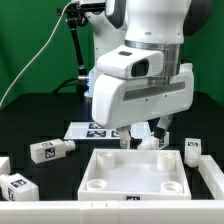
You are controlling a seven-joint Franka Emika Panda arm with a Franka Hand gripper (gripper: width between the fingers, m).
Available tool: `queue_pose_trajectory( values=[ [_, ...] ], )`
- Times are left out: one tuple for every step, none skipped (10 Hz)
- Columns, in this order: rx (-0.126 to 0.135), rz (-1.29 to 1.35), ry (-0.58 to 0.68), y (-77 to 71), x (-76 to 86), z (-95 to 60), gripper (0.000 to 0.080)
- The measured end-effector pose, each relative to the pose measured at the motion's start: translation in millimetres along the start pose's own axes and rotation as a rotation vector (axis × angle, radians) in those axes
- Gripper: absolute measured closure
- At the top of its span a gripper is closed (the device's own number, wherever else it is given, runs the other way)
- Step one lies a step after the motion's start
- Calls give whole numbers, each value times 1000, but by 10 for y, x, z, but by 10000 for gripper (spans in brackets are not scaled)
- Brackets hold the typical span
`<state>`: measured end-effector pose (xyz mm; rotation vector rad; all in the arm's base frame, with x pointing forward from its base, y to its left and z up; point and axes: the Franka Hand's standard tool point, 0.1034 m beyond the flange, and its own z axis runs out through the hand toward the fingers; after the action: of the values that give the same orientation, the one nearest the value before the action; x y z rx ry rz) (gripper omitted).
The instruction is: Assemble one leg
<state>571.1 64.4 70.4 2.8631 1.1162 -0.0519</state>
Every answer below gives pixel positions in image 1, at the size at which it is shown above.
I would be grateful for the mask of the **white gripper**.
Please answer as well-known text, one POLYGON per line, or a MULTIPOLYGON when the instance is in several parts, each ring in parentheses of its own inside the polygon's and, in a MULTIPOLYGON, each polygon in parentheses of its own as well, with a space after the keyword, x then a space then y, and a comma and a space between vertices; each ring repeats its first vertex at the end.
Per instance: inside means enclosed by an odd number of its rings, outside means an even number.
POLYGON ((154 137, 165 137, 174 113, 187 110, 193 101, 191 63, 181 64, 168 85, 150 86, 148 79, 123 80, 102 74, 93 92, 92 118, 106 129, 118 128, 120 146, 129 149, 131 125, 159 118, 154 137))

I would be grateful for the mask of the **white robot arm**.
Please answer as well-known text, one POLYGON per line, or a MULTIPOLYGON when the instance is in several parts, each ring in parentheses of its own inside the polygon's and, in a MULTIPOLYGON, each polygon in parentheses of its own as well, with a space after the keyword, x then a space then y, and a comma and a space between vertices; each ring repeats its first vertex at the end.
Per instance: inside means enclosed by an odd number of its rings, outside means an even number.
POLYGON ((191 106, 193 65, 178 62, 179 49, 207 22, 212 0, 80 0, 80 5, 101 2, 107 20, 125 38, 97 59, 92 118, 117 130, 120 146, 128 149, 132 124, 157 118, 154 136, 161 138, 173 115, 191 106))

